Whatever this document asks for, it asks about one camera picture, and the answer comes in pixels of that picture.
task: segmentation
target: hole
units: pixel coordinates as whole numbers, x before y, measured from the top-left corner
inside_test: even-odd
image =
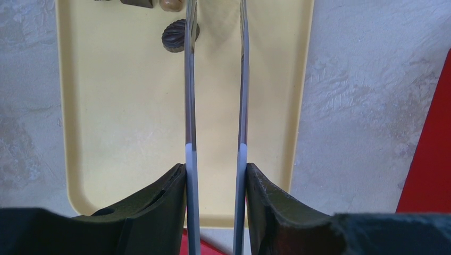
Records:
[[[108,215],[108,214],[112,214],[112,213],[114,213],[114,209],[103,208],[103,209],[100,209],[99,211],[95,212],[91,216],[104,216],[104,215]]]

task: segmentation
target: yellow tray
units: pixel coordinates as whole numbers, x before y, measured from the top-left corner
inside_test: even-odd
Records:
[[[183,53],[169,13],[119,0],[57,0],[68,196],[92,214],[185,162]],[[290,189],[313,0],[248,0],[248,160]],[[199,0],[196,125],[201,227],[233,227],[239,0]]]

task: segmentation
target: white strip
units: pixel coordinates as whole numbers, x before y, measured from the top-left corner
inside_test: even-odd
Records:
[[[186,190],[188,216],[188,244],[189,255],[200,255],[201,233],[199,222],[199,190],[197,184],[197,152],[193,151],[193,144],[185,146],[186,152]]]

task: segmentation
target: red surface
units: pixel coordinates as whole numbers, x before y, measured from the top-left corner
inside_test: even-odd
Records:
[[[451,213],[451,50],[396,212]]]
[[[188,255],[188,232],[183,231],[182,245],[180,247],[180,255]],[[226,255],[222,251],[216,249],[211,244],[201,240],[201,255]]]

